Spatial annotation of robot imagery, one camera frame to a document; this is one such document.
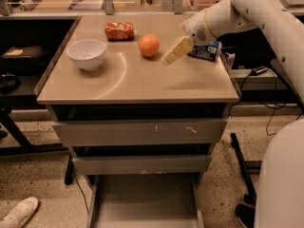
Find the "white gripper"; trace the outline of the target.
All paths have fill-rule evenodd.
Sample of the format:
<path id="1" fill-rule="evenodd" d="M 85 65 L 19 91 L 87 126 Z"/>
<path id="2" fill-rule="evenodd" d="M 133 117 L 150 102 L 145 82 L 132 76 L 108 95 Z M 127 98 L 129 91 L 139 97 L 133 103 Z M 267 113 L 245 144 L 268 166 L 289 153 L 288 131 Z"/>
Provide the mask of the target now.
<path id="1" fill-rule="evenodd" d="M 194 44 L 196 46 L 203 46 L 216 39 L 216 36 L 207 26 L 206 12 L 207 9 L 203 9 L 180 24 L 180 27 L 187 36 L 178 38 L 172 47 L 161 57 L 161 62 L 165 66 L 171 65 L 189 53 L 193 49 Z"/>

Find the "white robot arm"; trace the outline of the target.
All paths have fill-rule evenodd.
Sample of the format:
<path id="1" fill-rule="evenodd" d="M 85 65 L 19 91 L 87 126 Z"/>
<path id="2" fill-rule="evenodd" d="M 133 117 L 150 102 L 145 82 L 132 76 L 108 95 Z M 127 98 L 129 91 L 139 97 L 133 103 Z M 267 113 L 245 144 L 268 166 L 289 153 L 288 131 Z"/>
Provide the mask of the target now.
<path id="1" fill-rule="evenodd" d="M 186 20 L 185 35 L 165 52 L 170 65 L 194 46 L 223 34 L 261 30 L 297 97 L 304 101 L 304 24 L 280 0 L 221 0 Z M 257 189 L 255 228 L 304 228 L 304 120 L 278 131 L 265 151 Z"/>

